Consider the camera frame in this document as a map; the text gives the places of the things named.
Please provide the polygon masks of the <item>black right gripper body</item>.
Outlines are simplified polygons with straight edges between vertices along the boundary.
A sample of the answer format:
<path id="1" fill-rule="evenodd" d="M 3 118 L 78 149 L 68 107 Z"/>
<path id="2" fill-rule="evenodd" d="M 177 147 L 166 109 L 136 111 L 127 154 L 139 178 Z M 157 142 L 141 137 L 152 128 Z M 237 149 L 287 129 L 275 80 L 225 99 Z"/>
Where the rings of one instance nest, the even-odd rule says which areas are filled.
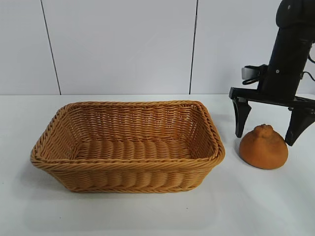
<path id="1" fill-rule="evenodd" d="M 244 98 L 248 102 L 314 109 L 314 100 L 296 96 L 314 42 L 313 27 L 280 28 L 268 65 L 242 68 L 243 84 L 258 83 L 257 88 L 231 88 L 231 100 Z"/>

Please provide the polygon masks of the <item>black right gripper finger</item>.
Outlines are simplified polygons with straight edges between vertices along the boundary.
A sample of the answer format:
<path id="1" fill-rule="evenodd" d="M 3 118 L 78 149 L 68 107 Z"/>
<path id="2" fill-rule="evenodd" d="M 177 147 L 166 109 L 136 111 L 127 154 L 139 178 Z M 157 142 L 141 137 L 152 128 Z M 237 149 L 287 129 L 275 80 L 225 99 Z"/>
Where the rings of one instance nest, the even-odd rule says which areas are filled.
<path id="1" fill-rule="evenodd" d="M 289 110 L 291 117 L 284 140 L 289 146 L 293 146 L 299 136 L 312 125 L 312 109 L 289 108 Z"/>
<path id="2" fill-rule="evenodd" d="M 241 138 L 243 135 L 246 120 L 251 111 L 251 106 L 248 104 L 248 100 L 244 98 L 235 98 L 232 100 L 234 113 L 235 113 L 235 134 L 236 137 Z"/>

